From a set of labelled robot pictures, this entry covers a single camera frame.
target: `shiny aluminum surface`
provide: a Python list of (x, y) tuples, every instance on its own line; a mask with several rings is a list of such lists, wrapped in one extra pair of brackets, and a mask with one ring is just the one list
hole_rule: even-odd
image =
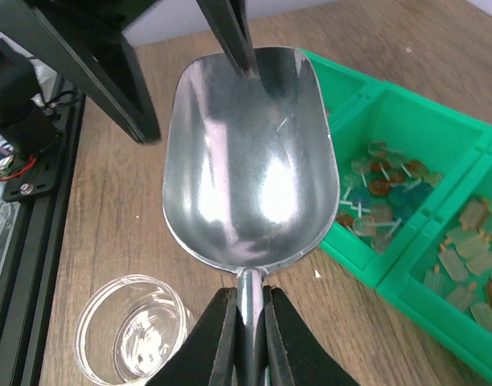
[(163, 185), (166, 221), (192, 256), (263, 275), (302, 258), (335, 218), (338, 171), (306, 56), (257, 48), (260, 79), (204, 56), (174, 97)]

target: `wood grain surface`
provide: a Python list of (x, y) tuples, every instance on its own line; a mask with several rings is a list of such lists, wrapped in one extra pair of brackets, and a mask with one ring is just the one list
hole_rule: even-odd
[[(303, 47), (492, 123), (492, 18), (463, 0), (344, 0), (252, 22), (251, 32), (257, 46)], [(137, 49), (164, 139), (183, 69), (218, 50), (210, 32)], [(90, 384), (76, 366), (73, 333), (86, 301), (115, 277), (166, 281), (196, 318), (218, 288), (236, 284), (170, 235), (162, 215), (165, 152), (166, 141), (136, 145), (88, 101), (41, 385)], [(320, 250), (269, 283), (286, 291), (361, 385), (486, 384)]]

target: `screw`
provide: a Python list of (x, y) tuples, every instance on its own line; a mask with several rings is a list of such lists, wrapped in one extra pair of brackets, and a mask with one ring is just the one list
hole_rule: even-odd
[(22, 195), (29, 195), (34, 190), (34, 186), (31, 183), (24, 183), (20, 187)]

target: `black cable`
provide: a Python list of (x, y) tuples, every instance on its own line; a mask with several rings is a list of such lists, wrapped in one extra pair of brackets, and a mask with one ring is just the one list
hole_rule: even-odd
[(75, 90), (66, 90), (62, 91), (60, 94), (55, 95), (52, 97), (48, 102), (46, 102), (46, 98), (44, 97), (43, 90), (40, 90), (40, 99), (42, 100), (44, 104), (45, 109), (51, 109), (51, 110), (61, 110), (61, 109), (66, 109), (67, 107), (71, 107), (78, 103), (80, 101), (80, 97), (78, 96), (77, 98), (73, 99), (72, 101), (67, 101), (67, 102), (62, 102), (59, 103), (60, 99), (62, 97), (65, 97), (67, 95), (78, 95), (78, 92)]

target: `scoop handle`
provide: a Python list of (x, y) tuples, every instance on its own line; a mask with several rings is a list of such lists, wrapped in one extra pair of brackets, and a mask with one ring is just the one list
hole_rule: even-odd
[(236, 371), (239, 386), (264, 384), (267, 366), (265, 340), (264, 274), (257, 269), (246, 268), (239, 274), (237, 286)]

